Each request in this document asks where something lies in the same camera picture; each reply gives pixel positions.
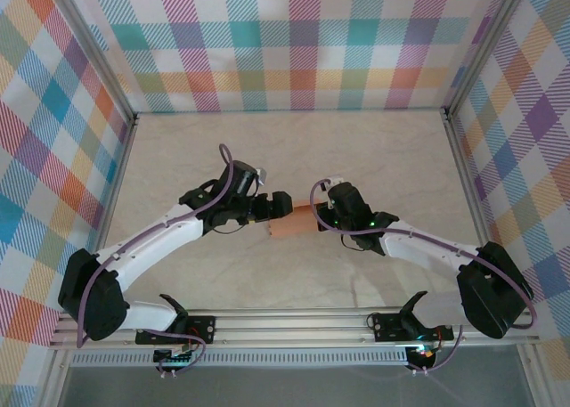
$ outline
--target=plaid wall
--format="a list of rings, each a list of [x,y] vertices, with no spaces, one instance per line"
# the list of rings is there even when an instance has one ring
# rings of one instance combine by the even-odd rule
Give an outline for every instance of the plaid wall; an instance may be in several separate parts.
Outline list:
[[[134,107],[170,112],[439,108],[491,0],[76,2]]]
[[[0,405],[27,406],[126,122],[52,0],[0,0]]]
[[[463,76],[465,75],[465,71],[468,69],[469,65],[473,61],[476,53],[479,51],[479,47],[483,38],[487,34],[488,29],[491,27],[491,21],[495,13],[500,9],[503,0],[492,0],[491,3],[487,6],[487,10],[484,13],[483,20],[477,29],[476,34],[473,36],[471,43],[469,44],[468,50],[461,61],[461,65],[453,78],[452,86],[449,88],[447,95],[444,99],[444,106],[449,106],[453,96],[457,92],[457,87],[460,85]]]
[[[570,0],[523,0],[456,119],[493,237],[570,395]]]

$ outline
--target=metal corner post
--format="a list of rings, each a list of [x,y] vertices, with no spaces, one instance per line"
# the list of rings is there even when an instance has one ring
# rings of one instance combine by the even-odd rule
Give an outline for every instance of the metal corner post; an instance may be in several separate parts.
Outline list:
[[[503,0],[501,2],[499,11],[495,13],[491,24],[489,25],[489,29],[487,29],[487,32],[485,33],[484,38],[473,57],[473,61],[469,64],[468,69],[465,72],[465,75],[463,75],[463,78],[457,87],[457,91],[452,97],[449,107],[447,108],[448,113],[452,117],[457,114],[461,105],[467,99],[471,88],[473,88],[473,85],[481,74],[481,70],[483,70],[489,56],[499,42],[502,33],[509,24],[510,18],[513,13],[515,13],[520,1],[521,0]]]
[[[447,140],[449,141],[450,148],[452,149],[453,160],[455,161],[455,166],[457,167],[457,172],[460,177],[461,187],[465,193],[465,200],[467,201],[469,213],[471,213],[471,218],[473,219],[477,238],[481,245],[483,245],[491,239],[491,234],[489,233],[489,227],[485,221],[483,206],[477,196],[474,178],[469,171],[467,157],[461,148],[460,139],[457,136],[457,132],[446,109],[441,109],[441,116],[442,121],[444,122]]]
[[[126,164],[131,155],[131,150],[133,149],[134,135],[136,134],[136,128],[138,123],[136,120],[127,129],[125,146],[123,147],[123,152],[121,154],[120,161],[117,167],[117,173],[110,186],[110,195],[107,204],[105,204],[105,214],[102,219],[101,228],[95,242],[95,249],[101,249],[105,246],[105,241],[107,240],[107,235],[109,234],[110,222],[113,218],[115,212],[115,206],[117,205],[118,193],[123,183],[123,178],[125,177]]]
[[[534,402],[540,407],[562,407],[566,403],[559,396],[550,372],[546,353],[541,344],[518,345],[526,381]]]
[[[53,0],[57,5],[63,18],[68,22],[73,35],[77,42],[83,49],[85,56],[93,65],[95,71],[101,78],[101,81],[110,97],[118,106],[120,112],[126,120],[134,123],[136,120],[136,113],[126,98],[125,92],[118,82],[117,76],[111,69],[101,47],[95,41],[95,38],[87,26],[81,12],[77,8],[73,0]]]

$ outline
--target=orange object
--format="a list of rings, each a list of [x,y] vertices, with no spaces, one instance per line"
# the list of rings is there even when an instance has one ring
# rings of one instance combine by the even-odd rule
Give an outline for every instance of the orange object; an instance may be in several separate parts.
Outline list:
[[[317,232],[317,221],[308,200],[293,202],[293,212],[283,218],[269,221],[269,233],[274,238],[282,238],[306,232]]]

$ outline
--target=metal frame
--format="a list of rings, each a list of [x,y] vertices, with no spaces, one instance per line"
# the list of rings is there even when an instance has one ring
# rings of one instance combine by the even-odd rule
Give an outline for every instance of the metal frame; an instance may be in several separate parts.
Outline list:
[[[125,54],[121,51],[118,39],[115,36],[113,28],[109,20],[104,14],[99,0],[83,0],[85,5],[89,8],[89,14],[94,19],[102,37],[107,42],[109,50],[106,54],[110,58],[110,62],[119,71],[130,89],[129,100],[137,108],[138,111],[149,111],[149,107],[145,95],[137,82],[131,65],[128,63]]]
[[[118,82],[117,76],[111,69],[101,47],[95,41],[95,38],[85,22],[81,12],[75,5],[74,0],[53,0],[58,9],[63,14],[63,18],[68,22],[73,35],[79,45],[83,49],[85,56],[93,65],[95,71],[101,78],[102,83],[109,92],[111,98],[118,106],[123,117],[131,122],[136,120],[136,112],[131,107],[126,95]]]
[[[467,99],[471,88],[473,88],[483,66],[487,63],[489,56],[499,42],[502,33],[509,24],[509,21],[513,13],[515,13],[520,1],[521,0],[502,1],[499,11],[495,13],[493,20],[489,25],[489,29],[485,33],[485,36],[477,49],[473,61],[469,64],[468,69],[458,85],[455,95],[450,101],[448,109],[450,115],[456,115],[463,102]]]
[[[120,105],[125,116],[133,123],[126,139],[126,147],[120,161],[117,177],[113,183],[110,195],[108,212],[102,223],[100,236],[96,241],[97,248],[103,246],[109,231],[111,218],[115,209],[118,192],[126,172],[126,163],[133,147],[134,134],[136,131],[136,114],[131,108],[116,77],[105,60],[99,46],[94,42],[89,28],[86,26],[73,0],[54,0],[60,6],[65,18],[77,36],[78,42],[84,48],[90,61],[102,77],[103,83],[110,91],[113,99]],[[520,0],[505,0],[504,4],[495,15],[484,41],[479,47],[475,59],[464,76],[457,93],[452,99],[449,110],[442,112],[445,132],[447,134],[452,155],[460,175],[461,184],[466,195],[468,207],[472,215],[477,236],[480,242],[489,240],[490,234],[485,223],[485,217],[481,203],[476,195],[473,178],[469,174],[465,154],[460,147],[460,141],[453,127],[452,115],[457,112],[461,104],[468,96],[479,75],[481,69],[496,45],[502,31],[509,22]],[[252,349],[264,349],[266,352],[276,349],[283,352],[299,349],[304,352],[350,352],[363,353],[372,350],[400,352],[405,346],[417,346],[414,342],[386,342],[375,343],[373,333],[366,326],[366,318],[370,313],[396,313],[398,309],[393,307],[380,308],[313,308],[313,309],[288,309],[288,310],[223,310],[223,311],[191,311],[196,315],[216,316],[216,339],[213,345],[208,346],[208,351],[216,353],[239,353],[250,352]],[[100,342],[88,341],[85,349],[79,352],[76,348],[77,325],[66,314],[60,318],[48,360],[42,373],[45,385],[37,393],[37,406],[57,405],[63,390],[67,370],[78,361],[81,355],[146,353],[153,346],[143,348],[134,344],[134,330],[122,330]],[[523,359],[525,372],[532,389],[537,405],[546,407],[561,405],[556,403],[551,391],[544,391],[548,381],[543,379],[544,357],[539,346],[538,335],[533,330],[510,330],[509,335],[503,339],[490,339],[467,326],[464,332],[462,345],[466,346],[494,346],[505,344],[519,345],[519,352]],[[179,348],[179,346],[160,346]],[[148,356],[142,361],[148,365]]]
[[[371,346],[422,346],[412,342],[375,342],[366,325],[370,313],[398,313],[395,307],[311,308],[311,309],[230,309],[191,311],[192,315],[214,315],[216,336],[213,348],[336,348]],[[528,320],[526,313],[523,320]],[[104,340],[87,341],[87,349],[140,349],[134,343],[134,330],[117,331]],[[503,339],[491,339],[471,326],[464,328],[469,346],[512,345],[538,341],[532,330],[511,329]],[[52,349],[75,350],[77,324],[63,314],[55,329]],[[160,345],[177,348],[177,345]]]
[[[479,0],[479,2],[491,2],[492,0]],[[447,74],[445,75],[445,79],[440,86],[436,99],[434,100],[435,108],[442,105],[449,93],[450,89],[452,88],[453,80],[457,75],[457,72],[460,70],[461,64],[467,54],[469,47],[472,45],[471,41],[473,37],[476,35],[481,23],[487,12],[487,4],[478,5],[475,11],[471,14],[471,18],[465,30],[462,40],[457,46],[457,49],[449,62]]]

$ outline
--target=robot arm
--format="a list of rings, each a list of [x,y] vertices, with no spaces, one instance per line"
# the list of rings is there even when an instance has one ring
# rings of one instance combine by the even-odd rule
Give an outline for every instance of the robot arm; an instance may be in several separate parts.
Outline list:
[[[417,305],[414,313],[425,327],[467,320],[486,336],[502,338],[526,308],[521,293],[512,288],[504,275],[518,285],[527,299],[533,298],[533,291],[502,246],[494,242],[482,247],[462,245],[420,231],[386,212],[373,213],[360,192],[339,178],[328,179],[322,189],[329,202],[316,207],[321,220],[319,230],[350,234],[364,250],[401,258],[457,281],[459,291],[447,294],[444,301],[442,296],[427,292],[414,296],[408,312]],[[491,263],[503,275],[485,268],[480,261]],[[442,319],[446,314],[449,321],[434,323],[434,316]]]
[[[240,161],[231,161],[231,164],[232,171],[228,163],[218,180],[187,191],[164,216],[130,238],[94,254],[80,249],[71,255],[58,302],[77,322],[83,321],[83,330],[90,339],[101,340],[122,329],[187,334],[188,314],[170,296],[160,295],[170,304],[168,306],[127,303],[123,293],[162,258],[228,220],[244,225],[281,218],[292,212],[291,197],[286,192],[274,192],[273,200],[269,200],[266,193],[257,194],[259,184],[265,179],[264,170]],[[248,195],[253,183],[256,191]],[[82,311],[81,300],[86,290],[88,295]]]

